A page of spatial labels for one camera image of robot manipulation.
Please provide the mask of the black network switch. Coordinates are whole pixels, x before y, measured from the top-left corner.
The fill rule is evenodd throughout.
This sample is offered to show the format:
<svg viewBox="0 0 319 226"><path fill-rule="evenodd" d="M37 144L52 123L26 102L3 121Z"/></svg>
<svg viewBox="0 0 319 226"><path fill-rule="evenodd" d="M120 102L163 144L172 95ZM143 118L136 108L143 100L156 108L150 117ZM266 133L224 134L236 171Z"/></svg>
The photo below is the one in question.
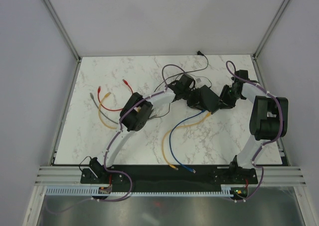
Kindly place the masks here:
<svg viewBox="0 0 319 226"><path fill-rule="evenodd" d="M219 96L206 85L202 86L200 89L204 96L203 103L206 108L205 111L214 114L219 110Z"/></svg>

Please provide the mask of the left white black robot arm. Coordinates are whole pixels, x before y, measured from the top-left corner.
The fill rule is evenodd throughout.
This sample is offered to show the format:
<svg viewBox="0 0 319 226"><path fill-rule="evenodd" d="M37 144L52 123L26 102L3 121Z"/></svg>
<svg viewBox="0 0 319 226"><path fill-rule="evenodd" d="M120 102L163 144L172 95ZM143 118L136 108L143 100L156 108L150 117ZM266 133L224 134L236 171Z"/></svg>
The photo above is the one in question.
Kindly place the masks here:
<svg viewBox="0 0 319 226"><path fill-rule="evenodd" d="M81 170L82 184L111 183L110 177L114 173L127 176L119 170L112 170L116 157L128 139L141 130L151 118L152 112L165 104L185 100L190 108L207 111L208 93L211 88L207 85L197 87L195 79L187 73L171 83L164 80L165 88L144 97L135 92L131 95L120 112L119 126L116 134L97 157L89 157L89 167Z"/></svg>

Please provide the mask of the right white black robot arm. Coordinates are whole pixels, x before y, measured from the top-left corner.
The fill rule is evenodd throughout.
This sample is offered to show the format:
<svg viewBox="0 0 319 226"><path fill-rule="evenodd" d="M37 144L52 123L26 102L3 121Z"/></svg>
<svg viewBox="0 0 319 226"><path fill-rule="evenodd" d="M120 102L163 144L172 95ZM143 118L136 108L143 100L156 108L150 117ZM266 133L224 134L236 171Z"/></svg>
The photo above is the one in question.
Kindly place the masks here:
<svg viewBox="0 0 319 226"><path fill-rule="evenodd" d="M233 158L221 178L233 184L256 184L256 163L265 146L276 142L287 133L289 101L275 97L258 82L250 81L247 70L235 71L232 86L225 85L219 98L220 109L232 109L238 99L253 104L249 121L251 136L241 152Z"/></svg>

